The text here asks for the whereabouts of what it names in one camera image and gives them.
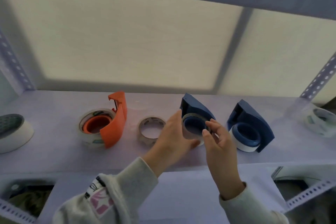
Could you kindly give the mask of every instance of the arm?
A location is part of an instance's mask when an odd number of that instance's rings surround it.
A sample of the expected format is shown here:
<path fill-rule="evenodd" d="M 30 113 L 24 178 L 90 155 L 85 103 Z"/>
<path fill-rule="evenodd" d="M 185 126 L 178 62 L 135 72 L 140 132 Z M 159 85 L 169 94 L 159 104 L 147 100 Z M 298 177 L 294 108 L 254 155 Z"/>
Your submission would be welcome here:
<path fill-rule="evenodd" d="M 86 193 L 56 211 L 53 224 L 136 223 L 137 210 L 158 183 L 157 178 L 198 144 L 198 140 L 183 137 L 179 109 L 145 156 L 116 176 L 99 174 Z"/>
<path fill-rule="evenodd" d="M 214 131 L 203 130 L 207 163 L 219 190 L 219 203 L 231 224 L 285 224 L 287 218 L 278 212 L 270 212 L 259 202 L 243 183 L 238 174 L 237 149 L 230 134 L 216 120 L 206 125 Z"/>

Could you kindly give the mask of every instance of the upper shelf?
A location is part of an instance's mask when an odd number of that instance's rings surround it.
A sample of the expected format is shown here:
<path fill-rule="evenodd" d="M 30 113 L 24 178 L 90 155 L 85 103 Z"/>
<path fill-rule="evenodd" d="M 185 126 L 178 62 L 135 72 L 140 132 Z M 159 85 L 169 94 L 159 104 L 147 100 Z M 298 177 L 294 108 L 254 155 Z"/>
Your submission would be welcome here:
<path fill-rule="evenodd" d="M 110 149 L 87 149 L 78 132 L 79 117 L 95 108 L 112 108 L 105 92 L 30 91 L 0 111 L 18 113 L 34 128 L 34 136 L 21 148 L 0 154 L 0 174 L 73 171 L 111 171 L 125 168 L 148 148 L 137 141 L 137 123 L 154 115 L 168 119 L 180 106 L 182 94 L 127 93 L 128 117 L 120 141 Z M 194 95 L 225 124 L 242 98 L 254 107 L 272 128 L 275 139 L 261 153 L 238 151 L 239 164 L 300 165 L 336 164 L 335 138 L 322 138 L 288 117 L 304 106 L 304 99 L 285 97 L 233 97 Z M 206 166 L 204 146 L 192 150 L 171 170 Z"/>

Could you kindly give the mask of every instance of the pink graphic print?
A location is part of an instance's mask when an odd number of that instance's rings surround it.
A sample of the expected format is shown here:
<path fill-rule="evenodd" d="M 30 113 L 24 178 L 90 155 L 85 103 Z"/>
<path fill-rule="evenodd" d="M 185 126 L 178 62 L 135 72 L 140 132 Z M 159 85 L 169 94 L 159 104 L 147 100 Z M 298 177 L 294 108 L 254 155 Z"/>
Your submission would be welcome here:
<path fill-rule="evenodd" d="M 105 214 L 114 204 L 105 187 L 96 190 L 89 200 L 99 217 Z"/>

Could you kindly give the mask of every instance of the orange tape dispenser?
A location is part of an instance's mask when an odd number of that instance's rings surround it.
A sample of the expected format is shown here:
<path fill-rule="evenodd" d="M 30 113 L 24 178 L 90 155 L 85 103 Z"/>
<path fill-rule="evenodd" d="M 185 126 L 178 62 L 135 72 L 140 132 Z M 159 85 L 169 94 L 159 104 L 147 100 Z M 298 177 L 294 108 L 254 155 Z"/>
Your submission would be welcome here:
<path fill-rule="evenodd" d="M 85 145 L 90 148 L 114 146 L 121 138 L 127 119 L 125 93 L 108 96 L 114 100 L 115 109 L 99 108 L 85 113 L 79 122 L 79 130 Z"/>

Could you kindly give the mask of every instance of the sweatshirt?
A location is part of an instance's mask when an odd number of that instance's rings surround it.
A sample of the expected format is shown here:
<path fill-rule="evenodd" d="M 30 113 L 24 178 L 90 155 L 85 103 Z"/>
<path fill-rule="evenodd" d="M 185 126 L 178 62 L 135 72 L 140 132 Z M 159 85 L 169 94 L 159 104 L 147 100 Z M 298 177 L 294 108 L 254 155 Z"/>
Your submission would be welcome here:
<path fill-rule="evenodd" d="M 137 210 L 157 183 L 156 175 L 139 157 L 116 176 L 99 174 L 85 193 L 61 205 L 53 216 L 53 224 L 138 223 Z M 288 223 L 283 214 L 268 211 L 248 184 L 231 200 L 219 196 L 219 203 L 230 224 Z"/>

